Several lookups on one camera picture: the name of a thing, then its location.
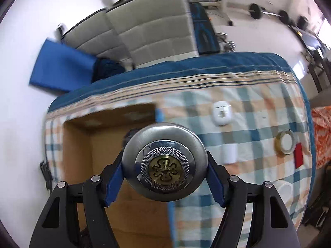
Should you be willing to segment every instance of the orange fabric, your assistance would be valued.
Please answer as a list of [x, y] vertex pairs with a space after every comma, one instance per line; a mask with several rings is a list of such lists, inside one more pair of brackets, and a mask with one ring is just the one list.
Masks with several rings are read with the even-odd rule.
[[314, 122], [316, 167], [323, 167], [331, 160], [331, 106], [312, 109]]

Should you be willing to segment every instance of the brass medallion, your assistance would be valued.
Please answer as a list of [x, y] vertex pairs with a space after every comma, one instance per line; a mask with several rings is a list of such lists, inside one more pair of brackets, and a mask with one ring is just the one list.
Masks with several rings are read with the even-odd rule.
[[183, 173], [178, 159], [170, 155], [160, 155], [151, 160], [148, 165], [148, 174], [153, 182], [159, 185], [176, 183]]

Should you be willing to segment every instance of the cardboard box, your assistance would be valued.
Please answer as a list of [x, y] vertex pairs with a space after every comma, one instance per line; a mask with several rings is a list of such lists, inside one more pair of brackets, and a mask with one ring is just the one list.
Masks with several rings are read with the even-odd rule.
[[[104, 110], [64, 123], [63, 168], [68, 184], [86, 181], [112, 164], [131, 129], [155, 123], [155, 105]], [[77, 204], [80, 229], [86, 227], [83, 204]], [[121, 248], [172, 247], [167, 204], [139, 195], [124, 180], [106, 213]]]

